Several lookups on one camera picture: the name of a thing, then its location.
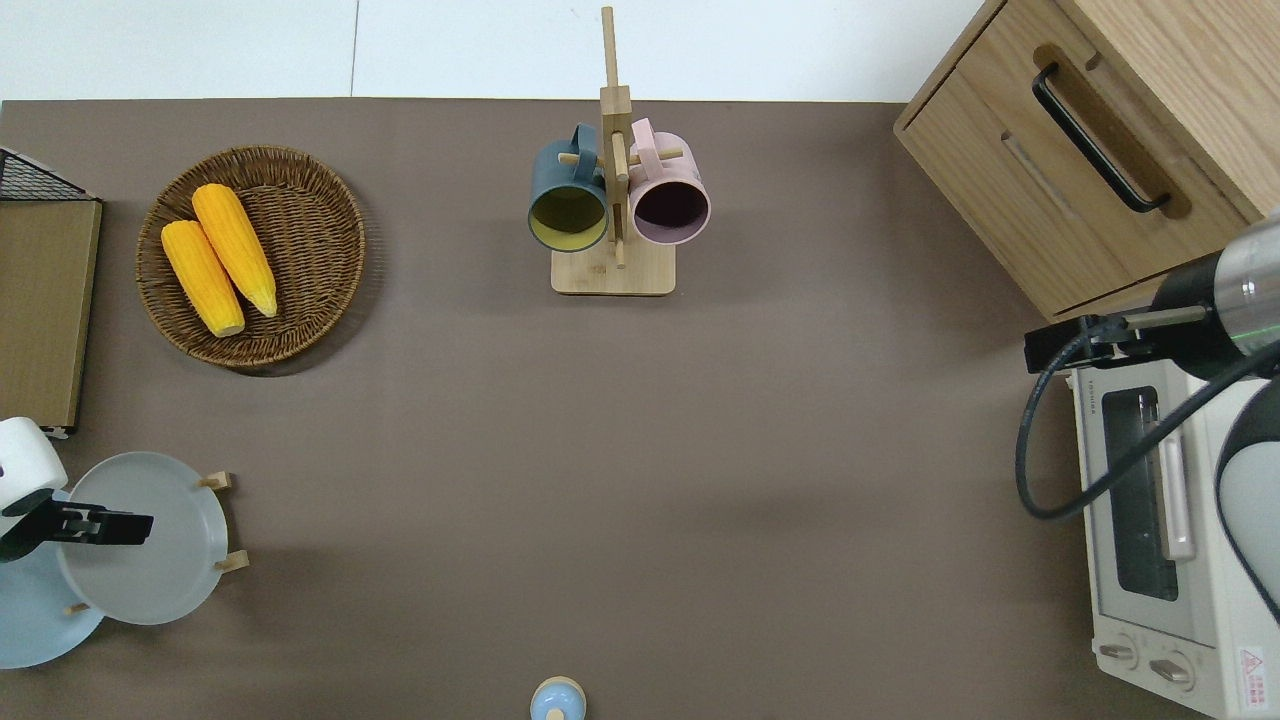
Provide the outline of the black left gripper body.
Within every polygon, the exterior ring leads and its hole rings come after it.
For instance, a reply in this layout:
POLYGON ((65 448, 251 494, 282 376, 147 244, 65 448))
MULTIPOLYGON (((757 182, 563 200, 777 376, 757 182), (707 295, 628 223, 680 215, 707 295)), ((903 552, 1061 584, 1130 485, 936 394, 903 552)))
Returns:
POLYGON ((55 489, 37 489, 3 510, 1 562, 13 562, 61 529, 55 489))

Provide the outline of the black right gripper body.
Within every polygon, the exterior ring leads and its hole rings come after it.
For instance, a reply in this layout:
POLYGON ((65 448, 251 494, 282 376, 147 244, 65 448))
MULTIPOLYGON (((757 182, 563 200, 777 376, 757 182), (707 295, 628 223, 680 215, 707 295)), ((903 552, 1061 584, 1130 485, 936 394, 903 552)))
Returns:
POLYGON ((1121 315, 1080 315, 1025 333, 1024 363, 1029 374, 1137 365, 1142 355, 1124 348, 1134 338, 1121 315))

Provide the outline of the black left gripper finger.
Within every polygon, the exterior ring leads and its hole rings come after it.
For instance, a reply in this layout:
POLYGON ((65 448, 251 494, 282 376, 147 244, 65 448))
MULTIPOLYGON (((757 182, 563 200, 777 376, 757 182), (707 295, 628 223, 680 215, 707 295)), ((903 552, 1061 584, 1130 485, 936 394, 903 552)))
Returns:
POLYGON ((154 528, 154 516, 102 506, 60 506, 58 541, 79 544, 143 544, 154 528))

